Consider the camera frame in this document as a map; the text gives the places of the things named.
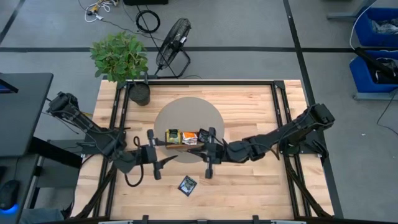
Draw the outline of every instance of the white cable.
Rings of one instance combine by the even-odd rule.
[[[113,3],[110,3],[110,2],[101,2],[101,3],[98,3],[98,2],[96,2],[96,3],[94,3],[94,4],[91,4],[91,5],[87,6],[87,8],[85,9],[85,21],[86,21],[86,22],[95,22],[95,21],[97,21],[98,19],[99,19],[99,20],[103,19],[102,16],[99,16],[97,13],[94,12],[93,14],[95,15],[95,19],[90,20],[90,21],[87,20],[87,12],[89,12],[88,9],[98,4],[98,6],[99,6],[98,10],[101,9],[101,8],[103,8],[103,9],[105,10],[105,12],[110,12],[110,11],[111,11],[111,8],[110,8],[109,5],[113,5],[113,6],[116,5],[115,1],[112,1],[112,2],[113,2]]]
[[[353,44],[352,44],[351,42],[352,42],[352,39],[353,39],[353,34],[354,34],[355,25],[356,25],[356,23],[358,22],[359,18],[361,18],[361,16],[362,16],[368,9],[370,9],[377,1],[378,1],[378,0],[376,0],[376,1],[375,1],[374,3],[372,3],[369,7],[367,7],[367,8],[358,16],[358,18],[356,18],[356,20],[355,20],[355,23],[354,23],[354,25],[353,25],[353,29],[351,30],[351,36],[349,37],[349,45],[351,46],[351,48],[352,48],[353,50],[355,50],[355,48],[353,47]]]

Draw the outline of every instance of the floor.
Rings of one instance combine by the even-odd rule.
[[[87,6],[95,0],[80,1]],[[354,54],[308,52],[312,48],[348,48],[353,22],[328,21],[325,16],[327,12],[352,11],[359,3],[360,0],[289,0],[300,45],[306,49],[303,61],[313,95],[336,118],[325,138],[343,215],[398,222],[398,176],[393,174],[398,168],[398,138],[376,125],[387,102],[352,99],[356,88],[348,65]],[[218,51],[193,48],[188,52],[192,63],[184,76],[302,79],[305,70],[300,69],[294,51],[284,6],[283,0],[170,0],[168,5],[149,8],[162,21],[155,37],[164,38],[178,18],[186,17],[192,23],[187,47],[223,47],[215,49]],[[375,6],[398,7],[398,2],[379,0]],[[15,8],[19,9],[16,17],[12,16]],[[135,17],[135,7],[126,6],[126,10]],[[101,15],[121,27],[137,30],[121,6],[109,13],[102,11]],[[70,92],[77,96],[83,111],[93,112],[100,80],[94,77],[95,66],[85,48],[119,28],[100,21],[86,23],[77,0],[8,0],[0,2],[0,30],[0,72],[51,72],[54,80],[49,98],[59,91]],[[138,39],[154,47],[150,39]],[[358,45],[355,35],[353,44]],[[156,69],[155,57],[155,52],[149,52],[150,73]],[[178,71],[184,63],[179,55],[172,68]],[[398,106],[393,103],[381,123],[396,127],[397,111]],[[44,114],[35,135],[42,139],[83,138],[81,133],[74,134]],[[49,192],[53,197],[41,197],[40,206],[66,205],[66,194],[72,194],[71,189],[47,189],[40,195]]]

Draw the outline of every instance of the card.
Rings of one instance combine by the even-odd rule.
[[[191,177],[185,176],[182,180],[180,186],[178,187],[186,196],[189,196],[193,189],[196,187],[197,183]]]

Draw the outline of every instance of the potted plant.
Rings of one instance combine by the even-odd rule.
[[[135,82],[141,74],[148,71],[146,49],[142,42],[137,41],[135,35],[120,32],[108,35],[108,38],[95,42],[90,49],[91,58],[95,60],[98,71],[95,77],[107,74],[110,82],[118,82],[124,86],[126,80],[133,80],[129,97],[140,106],[145,106],[150,101],[149,86],[143,82]]]

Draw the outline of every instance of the black plant pot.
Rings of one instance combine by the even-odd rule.
[[[140,106],[147,105],[150,102],[149,85],[145,83],[136,83],[135,85],[131,85],[129,97]]]

